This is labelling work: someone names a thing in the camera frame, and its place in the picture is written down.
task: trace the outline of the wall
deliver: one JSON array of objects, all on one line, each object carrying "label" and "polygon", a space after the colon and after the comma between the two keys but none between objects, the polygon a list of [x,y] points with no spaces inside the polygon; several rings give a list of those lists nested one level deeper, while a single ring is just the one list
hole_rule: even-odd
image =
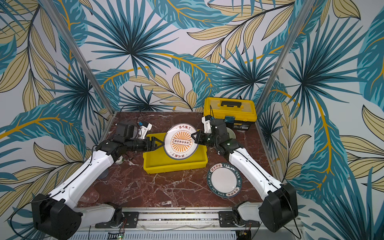
[{"label": "wall", "polygon": [[208,96],[254,99],[302,3],[89,1],[80,50],[116,110],[202,111]]},{"label": "wall", "polygon": [[383,239],[384,3],[321,2],[259,124],[275,176],[297,190],[309,239]]},{"label": "wall", "polygon": [[[84,15],[79,2],[62,4],[74,21]],[[106,123],[97,113],[107,114],[37,0],[0,1],[0,27],[0,232],[15,239],[7,218],[81,166]],[[31,222],[30,205],[13,218],[25,237],[41,237]]]}]

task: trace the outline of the toolbox handle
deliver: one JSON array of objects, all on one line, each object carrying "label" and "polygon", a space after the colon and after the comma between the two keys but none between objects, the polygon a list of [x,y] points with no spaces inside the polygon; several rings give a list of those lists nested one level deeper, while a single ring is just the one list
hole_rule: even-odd
[{"label": "toolbox handle", "polygon": [[226,105],[227,107],[234,107],[237,106],[238,108],[241,107],[241,102],[231,102],[231,101],[222,101],[221,106]]}]

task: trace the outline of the plate rim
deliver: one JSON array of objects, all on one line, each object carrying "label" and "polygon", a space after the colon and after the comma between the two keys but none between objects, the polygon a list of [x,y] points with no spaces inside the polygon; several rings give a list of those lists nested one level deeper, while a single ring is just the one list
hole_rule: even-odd
[{"label": "plate rim", "polygon": [[[166,138],[167,138],[168,132],[169,132],[172,128],[174,128],[175,126],[180,125],[180,124],[187,124],[187,125],[191,126],[191,127],[197,132],[196,128],[195,128],[193,125],[191,125],[191,124],[189,124],[189,123],[186,123],[186,122],[181,122],[181,123],[178,123],[178,124],[173,125],[172,127],[170,127],[170,128],[168,129],[168,131],[166,132],[166,135],[164,136],[164,142],[165,142],[165,140],[166,140]],[[180,158],[180,159],[174,159],[173,157],[171,157],[171,156],[168,154],[168,152],[167,152],[165,146],[164,146],[164,152],[166,153],[166,155],[167,155],[168,157],[172,158],[173,160],[177,160],[177,161],[179,161],[179,160],[185,160],[185,159],[189,158],[190,156],[192,156],[192,155],[196,152],[196,150],[197,150],[198,147],[199,147],[199,145],[196,144],[196,148],[195,148],[195,150],[194,150],[188,157]]]},{"label": "plate rim", "polygon": [[[237,184],[236,184],[236,187],[239,188],[239,191],[238,191],[235,195],[227,196],[227,193],[228,193],[228,192],[220,192],[219,190],[217,190],[217,189],[213,186],[212,181],[209,182],[209,179],[212,179],[211,176],[212,176],[212,174],[213,174],[213,172],[211,172],[210,169],[211,169],[214,165],[217,165],[217,164],[221,164],[221,165],[222,165],[221,167],[225,167],[225,168],[231,170],[231,171],[234,173],[235,176],[237,176],[237,175],[240,176],[240,177],[239,177],[240,182],[237,182]],[[208,172],[207,172],[207,184],[208,184],[209,189],[210,189],[214,194],[216,194],[217,196],[222,197],[222,198],[231,198],[231,197],[234,197],[234,196],[236,196],[237,194],[239,194],[239,192],[241,191],[241,187],[242,187],[242,185],[243,185],[243,179],[242,179],[242,177],[241,177],[240,171],[239,171],[235,166],[233,166],[232,164],[227,163],[227,162],[218,162],[218,163],[215,163],[215,164],[213,164],[212,166],[209,167]]]}]

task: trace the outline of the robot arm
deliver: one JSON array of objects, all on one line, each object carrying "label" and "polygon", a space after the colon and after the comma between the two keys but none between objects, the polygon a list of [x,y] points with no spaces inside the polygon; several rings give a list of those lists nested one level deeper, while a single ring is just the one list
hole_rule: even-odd
[{"label": "robot arm", "polygon": [[84,192],[96,178],[127,151],[154,151],[164,142],[146,133],[152,125],[143,122],[140,128],[117,123],[116,134],[100,143],[92,156],[61,185],[49,194],[38,194],[32,200],[34,227],[59,240],[70,238],[79,228],[101,222],[116,226],[122,221],[121,207],[108,203],[95,207],[76,208]]},{"label": "robot arm", "polygon": [[235,222],[262,221],[276,232],[298,215],[296,191],[290,184],[282,184],[265,171],[235,139],[230,139],[223,119],[208,115],[202,118],[204,132],[192,134],[195,143],[212,146],[219,155],[234,165],[252,183],[263,203],[243,203],[235,208]]}]

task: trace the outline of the plate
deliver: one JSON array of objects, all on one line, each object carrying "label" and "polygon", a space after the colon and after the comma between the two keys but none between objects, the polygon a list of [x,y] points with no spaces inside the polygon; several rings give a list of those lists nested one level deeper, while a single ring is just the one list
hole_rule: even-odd
[{"label": "plate", "polygon": [[191,137],[197,130],[187,123],[171,127],[164,138],[165,153],[172,159],[189,158],[197,149],[198,144]]},{"label": "plate", "polygon": [[225,162],[217,163],[209,169],[207,182],[211,191],[223,198],[236,196],[242,185],[240,172]]}]

